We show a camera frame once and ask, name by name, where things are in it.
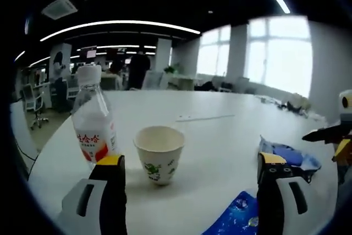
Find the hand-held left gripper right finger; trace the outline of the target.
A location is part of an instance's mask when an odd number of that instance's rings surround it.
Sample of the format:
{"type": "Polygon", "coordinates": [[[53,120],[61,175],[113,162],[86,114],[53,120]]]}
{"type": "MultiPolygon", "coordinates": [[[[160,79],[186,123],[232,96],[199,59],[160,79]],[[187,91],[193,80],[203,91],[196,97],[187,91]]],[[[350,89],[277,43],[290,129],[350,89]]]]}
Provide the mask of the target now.
{"type": "Polygon", "coordinates": [[[283,233],[284,203],[277,180],[292,177],[309,181],[309,176],[304,170],[288,164],[281,156],[258,153],[258,234],[283,233]]]}

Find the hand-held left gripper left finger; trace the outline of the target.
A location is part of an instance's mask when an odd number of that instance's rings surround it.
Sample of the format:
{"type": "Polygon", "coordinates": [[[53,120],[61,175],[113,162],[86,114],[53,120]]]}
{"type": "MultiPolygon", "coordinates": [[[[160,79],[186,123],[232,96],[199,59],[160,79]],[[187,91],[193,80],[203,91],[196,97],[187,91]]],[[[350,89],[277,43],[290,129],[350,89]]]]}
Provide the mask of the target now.
{"type": "Polygon", "coordinates": [[[106,156],[62,200],[65,234],[127,234],[124,155],[106,156]]]}

